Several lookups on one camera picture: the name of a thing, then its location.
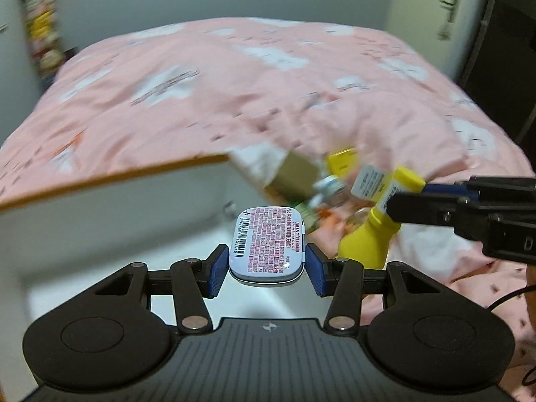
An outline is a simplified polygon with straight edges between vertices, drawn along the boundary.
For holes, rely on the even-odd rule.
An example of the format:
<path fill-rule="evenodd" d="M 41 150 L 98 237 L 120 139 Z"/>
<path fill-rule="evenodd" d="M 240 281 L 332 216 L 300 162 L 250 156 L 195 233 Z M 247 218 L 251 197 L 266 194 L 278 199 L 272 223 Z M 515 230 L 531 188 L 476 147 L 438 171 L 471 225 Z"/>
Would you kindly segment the yellow squeeze bottle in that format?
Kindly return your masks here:
<path fill-rule="evenodd" d="M 338 246 L 339 258 L 359 261 L 365 269 L 381 270 L 387 260 L 390 242 L 401 228 L 386 213 L 389 198 L 399 192 L 420 193 L 426 182 L 414 171 L 397 167 L 385 186 L 380 199 L 368 212 L 364 223 L 346 234 Z"/>

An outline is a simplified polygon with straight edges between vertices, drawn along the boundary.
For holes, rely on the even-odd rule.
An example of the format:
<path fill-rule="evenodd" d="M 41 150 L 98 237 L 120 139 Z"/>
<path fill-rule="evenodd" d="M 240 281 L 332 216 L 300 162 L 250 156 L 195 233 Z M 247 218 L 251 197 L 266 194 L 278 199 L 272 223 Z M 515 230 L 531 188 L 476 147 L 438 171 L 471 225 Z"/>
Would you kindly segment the white mint tin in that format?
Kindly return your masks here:
<path fill-rule="evenodd" d="M 241 283 L 279 286 L 304 271 L 305 226 L 292 207 L 250 208 L 237 218 L 229 255 L 231 275 Z"/>

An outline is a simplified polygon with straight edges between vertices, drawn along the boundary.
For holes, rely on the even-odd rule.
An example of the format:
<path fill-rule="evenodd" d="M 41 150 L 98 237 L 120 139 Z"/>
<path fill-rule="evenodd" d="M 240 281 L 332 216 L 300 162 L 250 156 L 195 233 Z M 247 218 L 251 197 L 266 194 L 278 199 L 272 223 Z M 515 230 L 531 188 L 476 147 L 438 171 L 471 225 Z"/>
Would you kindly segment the small grey cream jar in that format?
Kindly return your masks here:
<path fill-rule="evenodd" d="M 324 199 L 333 198 L 344 193 L 344 182 L 337 175 L 328 175 L 314 183 L 313 189 Z"/>

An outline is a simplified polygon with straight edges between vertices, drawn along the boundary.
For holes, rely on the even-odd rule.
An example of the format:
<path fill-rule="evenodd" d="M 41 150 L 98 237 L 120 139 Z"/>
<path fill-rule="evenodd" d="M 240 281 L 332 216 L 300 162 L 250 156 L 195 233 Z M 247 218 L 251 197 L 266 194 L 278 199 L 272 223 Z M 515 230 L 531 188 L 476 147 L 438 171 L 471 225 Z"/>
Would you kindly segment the white labelled small bottle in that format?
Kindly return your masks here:
<path fill-rule="evenodd" d="M 375 165 L 366 164 L 359 170 L 351 194 L 363 201 L 378 201 L 391 175 Z"/>

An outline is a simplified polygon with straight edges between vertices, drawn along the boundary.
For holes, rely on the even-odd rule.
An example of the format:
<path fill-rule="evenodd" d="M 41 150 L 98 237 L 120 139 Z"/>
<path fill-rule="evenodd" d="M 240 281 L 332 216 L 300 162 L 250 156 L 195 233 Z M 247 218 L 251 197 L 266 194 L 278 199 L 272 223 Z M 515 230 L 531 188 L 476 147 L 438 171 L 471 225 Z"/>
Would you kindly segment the yellow tape measure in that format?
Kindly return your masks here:
<path fill-rule="evenodd" d="M 355 148 L 332 152 L 326 157 L 328 172 L 339 178 L 346 177 L 359 163 L 359 156 Z"/>

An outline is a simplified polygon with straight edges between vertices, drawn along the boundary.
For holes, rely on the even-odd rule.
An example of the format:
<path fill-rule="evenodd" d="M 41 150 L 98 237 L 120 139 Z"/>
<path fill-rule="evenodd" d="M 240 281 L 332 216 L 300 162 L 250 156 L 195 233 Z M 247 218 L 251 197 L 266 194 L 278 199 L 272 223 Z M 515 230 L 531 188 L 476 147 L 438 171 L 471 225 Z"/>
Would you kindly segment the olive cardboard box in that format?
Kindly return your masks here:
<path fill-rule="evenodd" d="M 267 187 L 286 201 L 306 201 L 314 196 L 314 184 L 320 176 L 320 169 L 313 161 L 289 151 Z"/>

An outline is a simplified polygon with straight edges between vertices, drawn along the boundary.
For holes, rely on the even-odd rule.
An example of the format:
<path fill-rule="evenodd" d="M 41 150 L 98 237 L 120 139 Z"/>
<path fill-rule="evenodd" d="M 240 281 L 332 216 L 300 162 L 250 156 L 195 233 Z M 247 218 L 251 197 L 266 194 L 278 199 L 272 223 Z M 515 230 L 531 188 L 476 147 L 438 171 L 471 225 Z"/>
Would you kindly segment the pink cloud-print duvet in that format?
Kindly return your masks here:
<path fill-rule="evenodd" d="M 322 179 L 327 155 L 347 148 L 359 163 L 341 195 L 286 201 L 267 187 L 289 151 Z M 331 260 L 374 206 L 351 194 L 366 164 L 426 184 L 535 179 L 503 129 L 402 40 L 217 18 L 112 37 L 70 60 L 2 146 L 1 214 L 220 161 L 275 198 L 255 207 L 299 211 L 304 248 Z M 216 298 L 149 295 L 151 270 L 129 262 L 33 320 L 22 354 L 36 387 L 19 401 L 535 398 L 535 263 L 487 257 L 453 228 L 401 223 L 381 295 L 343 274 L 319 297 L 305 269 L 257 287 L 229 267 Z"/>

